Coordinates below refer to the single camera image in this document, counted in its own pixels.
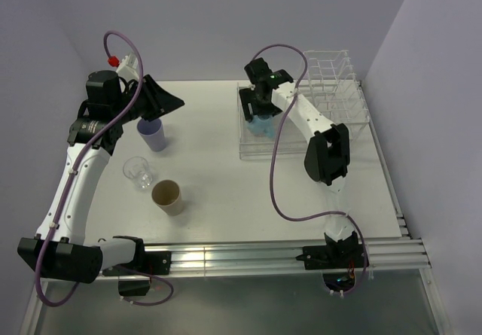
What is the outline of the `light blue mug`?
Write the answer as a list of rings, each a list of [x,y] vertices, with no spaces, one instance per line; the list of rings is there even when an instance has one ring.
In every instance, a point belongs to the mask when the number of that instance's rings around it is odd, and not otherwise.
[[[274,139],[275,131],[273,127],[273,117],[270,123],[262,123],[261,116],[254,116],[251,123],[246,124],[249,132],[254,136],[266,137],[269,139]]]

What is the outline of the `purple plastic cup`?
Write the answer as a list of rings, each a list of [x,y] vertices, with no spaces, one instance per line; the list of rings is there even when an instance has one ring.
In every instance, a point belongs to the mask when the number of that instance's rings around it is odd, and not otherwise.
[[[153,152],[163,151],[167,147],[161,119],[153,121],[141,119],[136,125],[137,131]]]

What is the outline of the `clear glass near left arm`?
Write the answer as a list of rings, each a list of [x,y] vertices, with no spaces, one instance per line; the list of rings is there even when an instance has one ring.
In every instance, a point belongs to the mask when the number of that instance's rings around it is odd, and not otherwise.
[[[148,188],[153,181],[153,174],[148,162],[143,157],[131,157],[123,166],[123,174],[135,186],[141,189]]]

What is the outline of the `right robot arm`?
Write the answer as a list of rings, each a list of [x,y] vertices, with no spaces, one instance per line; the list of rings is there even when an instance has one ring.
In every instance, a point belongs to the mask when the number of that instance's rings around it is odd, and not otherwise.
[[[349,130],[324,116],[299,91],[300,83],[284,69],[272,71],[262,58],[252,59],[244,68],[250,85],[239,90],[243,117],[255,135],[274,139],[270,170],[276,165],[282,129],[290,120],[307,143],[304,169],[309,178],[336,192],[348,174],[350,165]],[[356,268],[366,270],[368,250],[359,226],[342,210],[327,210],[305,217],[290,217],[276,201],[274,175],[269,175],[270,200],[276,213],[294,222],[325,218],[325,245],[318,254],[305,254],[304,261],[318,269],[346,269],[352,276]]]

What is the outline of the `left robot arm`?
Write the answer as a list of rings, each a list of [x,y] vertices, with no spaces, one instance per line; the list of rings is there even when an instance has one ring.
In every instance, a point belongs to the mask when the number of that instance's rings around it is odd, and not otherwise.
[[[89,284],[117,265],[138,274],[147,264],[140,238],[116,236],[97,245],[84,243],[97,184],[124,124],[138,118],[156,120],[185,103],[150,75],[125,81],[112,70],[89,74],[86,90],[87,99],[69,128],[66,164],[53,202],[35,236],[22,238],[17,252],[39,278]]]

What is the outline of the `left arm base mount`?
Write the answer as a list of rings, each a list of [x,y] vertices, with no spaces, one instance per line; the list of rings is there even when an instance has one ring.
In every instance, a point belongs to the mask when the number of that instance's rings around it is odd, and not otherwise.
[[[169,275],[172,263],[171,251],[148,251],[140,264],[125,263],[102,271],[104,276]]]

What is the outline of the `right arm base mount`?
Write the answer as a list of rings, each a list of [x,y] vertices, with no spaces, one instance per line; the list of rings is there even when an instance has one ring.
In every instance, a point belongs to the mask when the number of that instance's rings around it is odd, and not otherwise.
[[[360,244],[304,246],[295,259],[303,262],[306,270],[347,270],[351,265],[363,269],[370,264]]]

